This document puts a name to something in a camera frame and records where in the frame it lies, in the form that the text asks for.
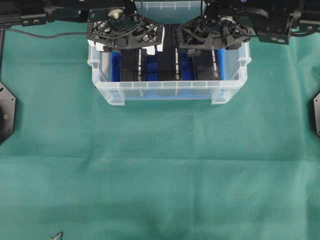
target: green cloth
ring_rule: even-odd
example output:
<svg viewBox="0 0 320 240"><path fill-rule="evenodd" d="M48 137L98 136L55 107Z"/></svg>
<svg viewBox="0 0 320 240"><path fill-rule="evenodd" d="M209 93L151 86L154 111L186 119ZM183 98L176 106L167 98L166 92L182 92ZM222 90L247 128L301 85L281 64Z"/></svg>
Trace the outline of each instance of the green cloth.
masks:
<svg viewBox="0 0 320 240"><path fill-rule="evenodd" d="M319 42L252 40L248 82L226 105L115 107L92 84L83 36L8 32L1 81L17 106L15 133L0 146L0 238L318 239Z"/></svg>

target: robotic arm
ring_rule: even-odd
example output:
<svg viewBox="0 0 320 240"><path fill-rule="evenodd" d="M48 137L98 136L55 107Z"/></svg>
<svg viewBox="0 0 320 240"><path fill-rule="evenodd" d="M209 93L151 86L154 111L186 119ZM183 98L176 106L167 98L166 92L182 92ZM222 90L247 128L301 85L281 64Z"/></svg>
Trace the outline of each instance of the robotic arm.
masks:
<svg viewBox="0 0 320 240"><path fill-rule="evenodd" d="M320 33L318 0L204 1L200 16L176 31L178 46L189 52L237 49L253 37L288 45L290 37ZM134 0L0 0L0 28L54 21L88 23L87 39L104 51L156 46L164 33L162 24L138 14Z"/></svg>
<svg viewBox="0 0 320 240"><path fill-rule="evenodd" d="M318 0L205 0L205 3L204 13L201 8L199 17L178 29L181 48L231 50L253 37L261 42L288 45L291 37L320 33Z"/></svg>

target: black mount plate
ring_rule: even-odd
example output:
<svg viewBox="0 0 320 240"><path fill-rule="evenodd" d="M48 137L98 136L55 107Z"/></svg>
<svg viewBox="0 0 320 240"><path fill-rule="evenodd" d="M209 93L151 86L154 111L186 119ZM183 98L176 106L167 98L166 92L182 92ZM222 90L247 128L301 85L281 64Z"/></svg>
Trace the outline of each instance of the black mount plate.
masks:
<svg viewBox="0 0 320 240"><path fill-rule="evenodd" d="M315 112L316 133L320 136L320 93L313 100Z"/></svg>
<svg viewBox="0 0 320 240"><path fill-rule="evenodd" d="M16 98L0 82L0 144L14 133Z"/></svg>

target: transparent plastic box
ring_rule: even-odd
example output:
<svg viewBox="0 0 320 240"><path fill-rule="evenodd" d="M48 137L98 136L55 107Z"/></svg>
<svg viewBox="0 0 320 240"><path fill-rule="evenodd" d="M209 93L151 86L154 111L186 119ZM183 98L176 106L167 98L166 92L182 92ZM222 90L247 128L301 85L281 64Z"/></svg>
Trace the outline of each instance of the transparent plastic box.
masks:
<svg viewBox="0 0 320 240"><path fill-rule="evenodd" d="M144 14L163 24L183 24L200 15L200 1L144 2ZM89 45L88 64L92 82L111 105L124 106L130 100L211 100L227 103L246 83L251 62L249 43L238 50L223 50L220 81L141 81L111 82L112 54Z"/></svg>

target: black metal bracket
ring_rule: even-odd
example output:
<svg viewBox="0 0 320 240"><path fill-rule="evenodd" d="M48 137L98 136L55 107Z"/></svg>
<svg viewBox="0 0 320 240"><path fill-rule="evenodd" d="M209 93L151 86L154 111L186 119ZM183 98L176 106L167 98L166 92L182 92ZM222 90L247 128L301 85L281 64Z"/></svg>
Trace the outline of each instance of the black metal bracket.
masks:
<svg viewBox="0 0 320 240"><path fill-rule="evenodd" d="M4 33L0 31L0 67L2 64ZM0 144L14 133L16 98L0 82Z"/></svg>
<svg viewBox="0 0 320 240"><path fill-rule="evenodd" d="M314 113L315 113L315 124L316 133L320 136L320 93L313 100L314 102Z"/></svg>
<svg viewBox="0 0 320 240"><path fill-rule="evenodd" d="M118 14L106 11L97 12L88 16L88 33L106 37L117 37L130 32L141 21L136 4L133 0L124 0L124 8L118 8ZM88 34L86 38L95 43L104 45L103 50L140 49L160 45L163 39L164 25L144 17L140 27L134 32L117 39L108 39Z"/></svg>

